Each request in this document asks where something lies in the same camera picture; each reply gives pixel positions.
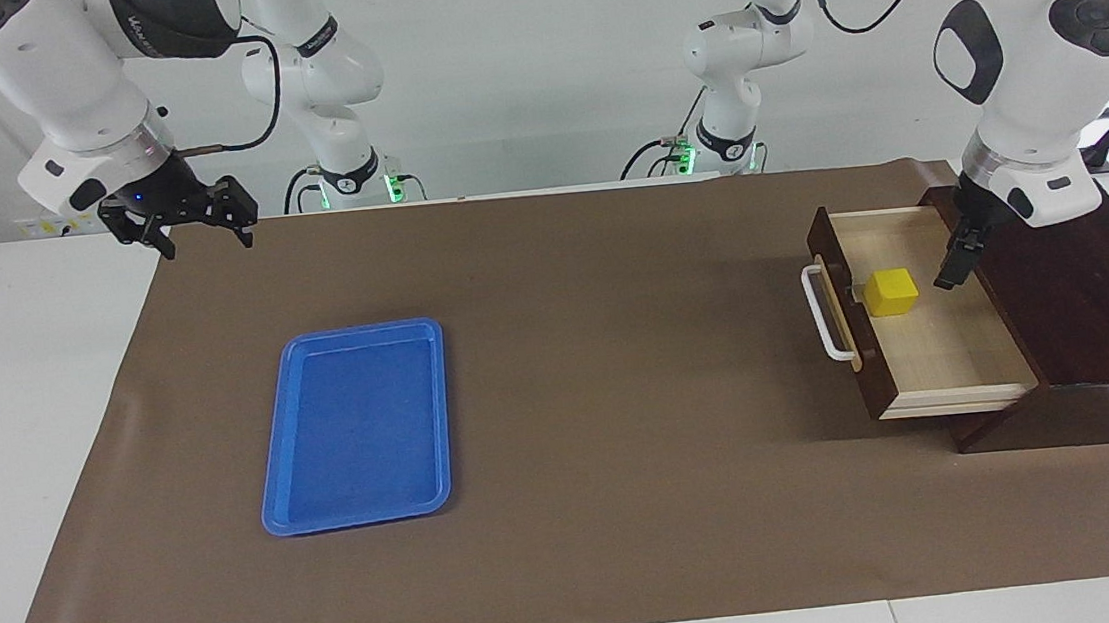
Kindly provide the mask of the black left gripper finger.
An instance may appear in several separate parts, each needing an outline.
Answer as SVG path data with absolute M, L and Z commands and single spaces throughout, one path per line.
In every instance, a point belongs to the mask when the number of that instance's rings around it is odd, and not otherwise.
M 966 283 L 980 258 L 979 235 L 975 233 L 953 234 L 946 246 L 934 287 L 953 290 Z

